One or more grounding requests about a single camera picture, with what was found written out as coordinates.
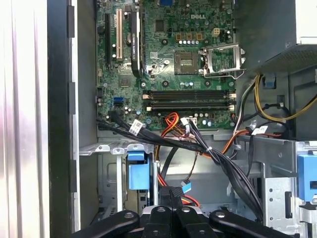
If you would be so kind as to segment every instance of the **white label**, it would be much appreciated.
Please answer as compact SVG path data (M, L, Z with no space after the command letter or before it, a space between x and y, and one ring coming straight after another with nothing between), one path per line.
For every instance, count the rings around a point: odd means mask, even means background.
M255 128L252 132L252 135L264 134L266 132L267 127L267 125L263 125L260 128Z
M139 131L141 130L143 126L143 123L140 122L139 120L134 120L134 122L132 123L130 129L129 129L129 132L133 135L138 135Z

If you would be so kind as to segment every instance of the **pci slot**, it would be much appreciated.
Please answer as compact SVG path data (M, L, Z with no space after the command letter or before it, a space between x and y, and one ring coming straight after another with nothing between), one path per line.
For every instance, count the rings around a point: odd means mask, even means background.
M122 61L123 59L123 45L122 45L122 9L116 10L116 58L117 61Z
M231 106L227 102L208 102L208 103L150 103L147 111L186 111L186 110L230 110Z
M106 66L111 66L111 22L110 15L105 14L105 60Z
M131 12L131 68L135 77L141 78L140 59L140 13Z
M230 96L227 91L151 91L144 94L143 99L154 101L196 100L196 99L226 99Z

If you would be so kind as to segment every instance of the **sata port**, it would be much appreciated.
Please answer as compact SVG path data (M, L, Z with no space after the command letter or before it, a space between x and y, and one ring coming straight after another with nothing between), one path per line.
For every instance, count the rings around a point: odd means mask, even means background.
M123 97L113 97L113 105L115 106L123 106L124 98Z

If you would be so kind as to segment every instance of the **green circuit board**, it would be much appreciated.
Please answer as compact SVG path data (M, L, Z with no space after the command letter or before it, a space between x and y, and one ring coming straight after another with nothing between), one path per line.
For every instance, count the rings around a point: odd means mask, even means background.
M230 77L204 78L199 74L198 51L209 46L233 43L232 1L227 0L174 0L162 5L159 0L100 0L97 5L97 107L98 116L108 119L108 112L116 110L127 123L138 119L151 130L166 127L164 118L171 110L150 111L143 98L151 91L234 92L235 82ZM118 9L122 11L122 57L117 59ZM140 23L140 61L142 76L136 77L131 69L130 12L137 10ZM214 52L213 68L233 65L233 52ZM114 97L123 99L119 106ZM193 102L183 98L183 103ZM218 102L219 99L201 99L199 103ZM167 105L178 103L173 97ZM232 128L232 110L175 110L181 116L194 117L200 129Z

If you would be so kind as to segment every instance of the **pcie slot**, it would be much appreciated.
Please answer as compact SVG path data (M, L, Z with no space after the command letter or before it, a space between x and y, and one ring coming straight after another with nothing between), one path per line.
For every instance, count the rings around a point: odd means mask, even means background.
M227 102L211 102L211 103L157 103L153 102L147 106L147 111L185 111L192 109L199 110L231 110L233 105Z
M152 99L155 101L165 100L195 100L195 99L223 99L232 97L227 91L151 91L144 94L143 99Z
M110 14L105 14L105 60L106 66L111 66L111 22Z
M123 45L122 45L122 9L116 10L116 59L122 61L123 58Z

